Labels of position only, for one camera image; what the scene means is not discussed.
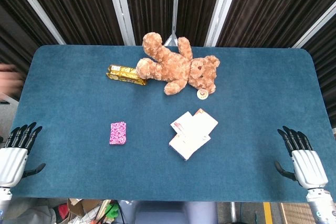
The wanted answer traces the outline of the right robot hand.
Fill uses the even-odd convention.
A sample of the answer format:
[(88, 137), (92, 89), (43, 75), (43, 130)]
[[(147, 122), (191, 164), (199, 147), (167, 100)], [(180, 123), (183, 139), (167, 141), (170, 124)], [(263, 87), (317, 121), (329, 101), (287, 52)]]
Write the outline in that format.
[(274, 165), (278, 173), (307, 189), (324, 188), (328, 183), (321, 159), (313, 150), (309, 139), (300, 131), (295, 131), (286, 126), (278, 129), (277, 132), (282, 137), (285, 147), (292, 160), (294, 172), (284, 170), (278, 161)]

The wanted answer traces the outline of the grey cloth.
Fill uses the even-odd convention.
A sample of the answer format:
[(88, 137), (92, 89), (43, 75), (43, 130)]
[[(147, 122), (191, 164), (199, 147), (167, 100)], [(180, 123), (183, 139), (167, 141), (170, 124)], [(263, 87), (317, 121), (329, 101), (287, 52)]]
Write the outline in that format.
[(56, 224), (56, 213), (34, 198), (14, 198), (9, 204), (3, 224)]

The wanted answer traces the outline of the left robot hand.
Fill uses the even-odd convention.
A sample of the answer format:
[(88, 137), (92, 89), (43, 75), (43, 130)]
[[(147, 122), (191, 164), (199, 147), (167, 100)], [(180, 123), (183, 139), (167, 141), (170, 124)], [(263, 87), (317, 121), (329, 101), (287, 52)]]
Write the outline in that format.
[(34, 169), (26, 170), (26, 162), (42, 126), (36, 122), (14, 128), (8, 135), (5, 145), (0, 148), (0, 188), (13, 188), (21, 179), (41, 172), (46, 166), (41, 163)]

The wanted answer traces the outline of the dark brown curtain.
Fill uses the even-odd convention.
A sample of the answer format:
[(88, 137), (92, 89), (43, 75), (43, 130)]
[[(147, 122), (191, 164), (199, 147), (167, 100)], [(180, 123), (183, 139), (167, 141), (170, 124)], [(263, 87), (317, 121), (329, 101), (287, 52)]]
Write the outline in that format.
[[(122, 45), (112, 0), (38, 0), (67, 44)], [(127, 0), (136, 44), (172, 32), (173, 0)], [(176, 35), (204, 45), (216, 0), (178, 0)], [(336, 0), (233, 0), (219, 47), (291, 47)], [(27, 74), (33, 54), (55, 38), (27, 0), (0, 0), (0, 63)], [(336, 15), (305, 45), (328, 112), (336, 109)]]

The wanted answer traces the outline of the gold snack package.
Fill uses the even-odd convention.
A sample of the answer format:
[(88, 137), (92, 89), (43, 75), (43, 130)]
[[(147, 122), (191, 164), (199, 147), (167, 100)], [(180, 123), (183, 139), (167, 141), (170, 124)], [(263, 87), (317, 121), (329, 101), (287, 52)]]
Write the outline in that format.
[(142, 86), (146, 85), (146, 80), (139, 77), (135, 68), (120, 65), (110, 65), (106, 75), (112, 80), (130, 82)]

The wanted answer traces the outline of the blue felt table mat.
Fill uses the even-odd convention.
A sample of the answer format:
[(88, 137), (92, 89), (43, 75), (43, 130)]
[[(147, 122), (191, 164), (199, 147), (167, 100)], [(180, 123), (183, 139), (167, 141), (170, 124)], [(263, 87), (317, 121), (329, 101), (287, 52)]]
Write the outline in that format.
[[(307, 191), (274, 166), (293, 165), (283, 126), (303, 132), (318, 153), (336, 200), (336, 140), (312, 57), (303, 49), (195, 47), (220, 60), (216, 91), (200, 100), (190, 86), (166, 96), (164, 82), (111, 80), (111, 64), (133, 67), (140, 46), (49, 45), (37, 49), (13, 127), (38, 134), (16, 197), (167, 201), (304, 202)], [(169, 146), (170, 126), (203, 109), (218, 125), (185, 161)], [(110, 125), (127, 124), (127, 141), (110, 145)]]

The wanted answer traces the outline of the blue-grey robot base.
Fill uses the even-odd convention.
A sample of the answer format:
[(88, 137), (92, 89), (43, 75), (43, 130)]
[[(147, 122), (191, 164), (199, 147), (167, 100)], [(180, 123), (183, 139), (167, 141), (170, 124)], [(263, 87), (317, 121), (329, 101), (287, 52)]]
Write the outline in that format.
[(218, 224), (214, 201), (119, 201), (116, 224)]

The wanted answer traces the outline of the pink speckled playing card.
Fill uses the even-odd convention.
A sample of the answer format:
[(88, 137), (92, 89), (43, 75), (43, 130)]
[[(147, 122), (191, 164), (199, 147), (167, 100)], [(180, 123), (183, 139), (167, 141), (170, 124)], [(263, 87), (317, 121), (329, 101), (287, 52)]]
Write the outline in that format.
[(125, 122), (115, 122), (110, 125), (110, 145), (123, 145), (127, 141), (127, 124)]

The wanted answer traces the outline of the brown teddy bear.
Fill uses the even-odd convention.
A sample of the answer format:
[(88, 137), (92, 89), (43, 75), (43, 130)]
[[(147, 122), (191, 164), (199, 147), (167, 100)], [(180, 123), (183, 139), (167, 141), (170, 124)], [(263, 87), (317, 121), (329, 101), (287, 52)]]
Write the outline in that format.
[(165, 81), (164, 93), (174, 95), (187, 84), (208, 94), (216, 90), (216, 69), (220, 60), (214, 55), (194, 58), (190, 42), (185, 37), (177, 40), (178, 52), (172, 52), (162, 44), (161, 35), (150, 32), (144, 35), (143, 50), (148, 55), (138, 61), (136, 72), (141, 79)]

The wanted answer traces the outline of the blurred person hand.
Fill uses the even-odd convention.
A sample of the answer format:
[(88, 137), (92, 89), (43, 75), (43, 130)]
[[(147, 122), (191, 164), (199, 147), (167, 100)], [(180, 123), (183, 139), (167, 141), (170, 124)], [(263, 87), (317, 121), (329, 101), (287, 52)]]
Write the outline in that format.
[(15, 65), (0, 63), (0, 92), (18, 97), (22, 92), (24, 79)]

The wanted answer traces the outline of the woven brown mat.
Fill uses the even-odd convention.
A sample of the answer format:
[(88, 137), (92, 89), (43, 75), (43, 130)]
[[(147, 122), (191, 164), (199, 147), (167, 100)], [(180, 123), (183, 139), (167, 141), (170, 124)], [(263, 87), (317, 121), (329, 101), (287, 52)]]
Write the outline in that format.
[(309, 206), (304, 203), (280, 203), (285, 224), (311, 224)]

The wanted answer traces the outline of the thin metal pole with foot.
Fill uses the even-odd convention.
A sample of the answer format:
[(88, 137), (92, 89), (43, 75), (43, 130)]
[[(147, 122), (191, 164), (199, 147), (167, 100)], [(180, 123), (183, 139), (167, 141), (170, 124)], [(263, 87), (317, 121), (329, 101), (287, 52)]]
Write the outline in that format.
[(172, 14), (172, 32), (164, 46), (177, 46), (176, 24), (178, 13), (179, 0), (173, 0), (173, 14)]

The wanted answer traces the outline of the red object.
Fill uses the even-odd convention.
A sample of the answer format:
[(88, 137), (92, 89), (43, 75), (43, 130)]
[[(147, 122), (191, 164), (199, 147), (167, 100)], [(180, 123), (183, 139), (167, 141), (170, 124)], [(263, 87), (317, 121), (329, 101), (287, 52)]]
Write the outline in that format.
[(61, 204), (57, 207), (58, 213), (62, 220), (65, 220), (69, 215), (69, 209), (67, 204)]

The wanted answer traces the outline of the white card with orange corner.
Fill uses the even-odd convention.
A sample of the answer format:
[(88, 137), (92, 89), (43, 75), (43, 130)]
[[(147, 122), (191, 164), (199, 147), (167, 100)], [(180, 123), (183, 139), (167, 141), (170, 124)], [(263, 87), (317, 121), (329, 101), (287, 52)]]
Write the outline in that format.
[(203, 109), (198, 109), (188, 121), (189, 130), (193, 136), (208, 138), (218, 122)]

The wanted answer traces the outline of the cardboard box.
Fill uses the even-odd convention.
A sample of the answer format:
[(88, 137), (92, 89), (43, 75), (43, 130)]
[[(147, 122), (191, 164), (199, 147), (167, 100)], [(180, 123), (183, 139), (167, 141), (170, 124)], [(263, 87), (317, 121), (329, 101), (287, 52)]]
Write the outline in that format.
[(96, 208), (101, 203), (102, 200), (97, 199), (68, 198), (67, 205), (69, 211), (72, 214), (83, 217), (85, 214)]

